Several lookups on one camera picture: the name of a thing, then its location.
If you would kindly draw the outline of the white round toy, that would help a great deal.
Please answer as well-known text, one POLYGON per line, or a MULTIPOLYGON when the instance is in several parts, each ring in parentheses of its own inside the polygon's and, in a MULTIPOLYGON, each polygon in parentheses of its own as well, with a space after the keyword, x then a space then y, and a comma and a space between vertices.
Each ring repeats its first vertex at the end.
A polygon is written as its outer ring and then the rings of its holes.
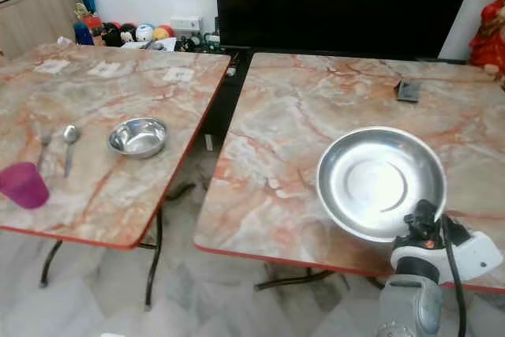
POLYGON ((134 30, 134 38, 137 42, 149 42, 154 40, 155 27, 151 24, 139 24, 134 30))

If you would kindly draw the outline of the blue toy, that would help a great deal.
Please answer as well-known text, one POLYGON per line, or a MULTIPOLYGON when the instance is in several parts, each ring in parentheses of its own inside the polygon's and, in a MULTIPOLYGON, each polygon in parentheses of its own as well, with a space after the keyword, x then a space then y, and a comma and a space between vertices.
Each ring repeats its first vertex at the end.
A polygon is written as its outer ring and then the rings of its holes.
POLYGON ((73 34, 75 35, 76 44, 84 46, 94 46, 92 30, 84 22, 76 22, 73 24, 73 34))

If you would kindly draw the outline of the marble pattern folding table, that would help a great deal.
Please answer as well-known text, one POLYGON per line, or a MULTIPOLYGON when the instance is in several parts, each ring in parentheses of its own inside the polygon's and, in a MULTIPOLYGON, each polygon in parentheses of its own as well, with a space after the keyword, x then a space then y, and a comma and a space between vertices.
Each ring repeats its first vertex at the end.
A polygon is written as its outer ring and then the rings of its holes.
POLYGON ((491 238, 504 261, 468 290, 505 294, 505 89, 475 66, 260 52, 224 140, 193 236, 208 253, 390 275, 391 247, 328 217, 316 165, 340 136, 389 125, 419 137, 447 174, 447 214, 491 238), (400 81, 422 83, 399 102, 400 81))
POLYGON ((133 249, 161 207, 186 151, 225 77, 230 57, 166 50, 48 43, 0 66, 0 167, 38 163, 50 199, 40 208, 0 200, 0 226, 60 243, 133 249), (58 74, 32 71, 48 59, 68 60, 58 74), (163 81, 188 67, 188 82, 163 81), (119 123, 155 118, 167 127, 155 156, 126 158, 106 139, 119 123), (69 177, 64 176, 66 125, 76 125, 69 177))

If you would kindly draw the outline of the black television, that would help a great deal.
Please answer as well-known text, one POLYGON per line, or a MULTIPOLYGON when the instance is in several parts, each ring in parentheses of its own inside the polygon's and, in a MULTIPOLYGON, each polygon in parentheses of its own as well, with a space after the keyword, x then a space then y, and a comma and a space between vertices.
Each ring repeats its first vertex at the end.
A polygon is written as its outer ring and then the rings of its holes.
POLYGON ((223 44, 416 58, 439 56, 464 0, 217 0, 223 44))

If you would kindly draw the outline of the white wall socket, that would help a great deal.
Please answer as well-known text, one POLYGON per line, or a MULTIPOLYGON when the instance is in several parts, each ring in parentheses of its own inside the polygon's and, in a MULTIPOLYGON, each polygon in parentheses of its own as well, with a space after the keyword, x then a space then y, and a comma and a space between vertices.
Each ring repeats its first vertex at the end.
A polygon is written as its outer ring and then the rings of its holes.
POLYGON ((170 27, 177 33, 201 32, 203 19, 199 16, 170 18, 170 27))

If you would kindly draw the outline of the purple plastic cup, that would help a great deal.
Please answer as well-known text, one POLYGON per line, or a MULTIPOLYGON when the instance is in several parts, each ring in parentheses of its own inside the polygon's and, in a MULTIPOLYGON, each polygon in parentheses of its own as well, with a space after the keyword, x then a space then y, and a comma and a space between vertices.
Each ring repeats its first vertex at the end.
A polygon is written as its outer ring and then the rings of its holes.
POLYGON ((14 163, 1 170, 0 192, 22 208, 39 208, 50 199, 35 163, 14 163))

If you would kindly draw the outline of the light wooden cabinet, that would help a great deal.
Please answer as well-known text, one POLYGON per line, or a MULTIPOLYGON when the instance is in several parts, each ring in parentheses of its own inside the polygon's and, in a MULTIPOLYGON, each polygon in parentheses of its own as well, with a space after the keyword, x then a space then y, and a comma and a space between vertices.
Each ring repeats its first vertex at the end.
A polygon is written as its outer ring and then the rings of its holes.
POLYGON ((60 37, 73 40, 80 0, 0 1, 0 42, 6 57, 14 58, 37 45, 60 37))

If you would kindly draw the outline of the small steel bowl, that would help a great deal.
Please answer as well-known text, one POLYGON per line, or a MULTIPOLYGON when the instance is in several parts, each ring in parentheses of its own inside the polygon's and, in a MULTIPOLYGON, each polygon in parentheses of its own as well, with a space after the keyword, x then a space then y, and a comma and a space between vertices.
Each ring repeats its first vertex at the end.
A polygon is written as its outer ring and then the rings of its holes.
POLYGON ((167 127, 155 118, 134 118, 117 124, 108 135, 108 146, 126 158, 144 159, 166 146, 167 127))

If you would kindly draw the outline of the steel spoon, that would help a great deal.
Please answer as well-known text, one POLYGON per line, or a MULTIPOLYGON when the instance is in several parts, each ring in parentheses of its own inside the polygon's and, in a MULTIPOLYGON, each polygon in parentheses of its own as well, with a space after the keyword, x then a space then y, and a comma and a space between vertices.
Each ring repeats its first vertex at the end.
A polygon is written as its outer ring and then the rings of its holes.
POLYGON ((69 177, 69 172, 71 172, 72 162, 73 162, 73 145, 80 138, 80 130, 76 125, 66 125, 64 131, 62 131, 62 141, 65 143, 65 159, 64 164, 62 164, 62 175, 65 178, 69 177))

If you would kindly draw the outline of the large steel plate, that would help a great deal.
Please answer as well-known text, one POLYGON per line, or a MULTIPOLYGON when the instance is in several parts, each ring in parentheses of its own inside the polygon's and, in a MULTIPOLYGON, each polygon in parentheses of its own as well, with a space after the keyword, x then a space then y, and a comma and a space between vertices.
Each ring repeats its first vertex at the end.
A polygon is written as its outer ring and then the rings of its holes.
POLYGON ((316 165, 315 189, 331 220, 357 238, 389 243, 408 231, 404 215, 418 201, 447 203, 447 176, 432 147, 386 125, 350 131, 329 145, 316 165))

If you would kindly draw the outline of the red figurine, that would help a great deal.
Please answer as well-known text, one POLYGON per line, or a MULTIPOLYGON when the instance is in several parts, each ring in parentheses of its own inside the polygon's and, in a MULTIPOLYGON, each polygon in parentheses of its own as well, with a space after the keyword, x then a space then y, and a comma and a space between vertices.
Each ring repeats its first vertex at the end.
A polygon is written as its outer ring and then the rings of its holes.
POLYGON ((480 13, 480 26, 469 42, 468 63, 495 81, 505 80, 505 0, 494 0, 480 13))

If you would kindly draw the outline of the small dark square coaster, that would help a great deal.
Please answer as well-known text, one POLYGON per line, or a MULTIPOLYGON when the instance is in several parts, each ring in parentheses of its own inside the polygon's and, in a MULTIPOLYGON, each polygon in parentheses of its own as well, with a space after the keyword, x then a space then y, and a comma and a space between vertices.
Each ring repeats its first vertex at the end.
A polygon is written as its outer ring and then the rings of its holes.
POLYGON ((421 82, 400 81, 395 88, 396 99, 399 100, 399 102, 418 103, 420 100, 421 89, 421 82))

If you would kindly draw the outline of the white paper label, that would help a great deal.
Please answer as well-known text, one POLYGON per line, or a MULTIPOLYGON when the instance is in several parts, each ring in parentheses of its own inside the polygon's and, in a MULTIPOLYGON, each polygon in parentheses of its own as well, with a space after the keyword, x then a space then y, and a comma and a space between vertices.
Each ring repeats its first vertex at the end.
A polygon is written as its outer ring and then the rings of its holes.
POLYGON ((163 81, 188 82, 192 81, 194 77, 194 69, 188 69, 188 67, 170 67, 170 69, 163 74, 163 81))
POLYGON ((58 74, 68 65, 68 60, 48 59, 45 62, 41 62, 32 71, 33 73, 58 74))

